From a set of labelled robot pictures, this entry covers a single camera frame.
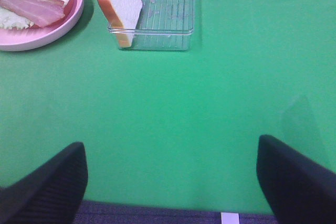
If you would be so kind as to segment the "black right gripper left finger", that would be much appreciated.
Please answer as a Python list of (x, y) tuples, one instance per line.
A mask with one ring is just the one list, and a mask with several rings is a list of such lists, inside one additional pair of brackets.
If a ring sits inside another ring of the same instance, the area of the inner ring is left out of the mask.
[(1, 189), (1, 223), (72, 223), (88, 183), (86, 151), (74, 142)]

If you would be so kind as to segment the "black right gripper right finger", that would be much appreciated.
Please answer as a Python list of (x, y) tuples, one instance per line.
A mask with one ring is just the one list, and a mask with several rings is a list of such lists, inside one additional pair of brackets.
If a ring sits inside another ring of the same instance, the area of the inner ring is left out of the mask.
[(256, 173), (278, 223), (335, 223), (335, 173), (262, 135)]

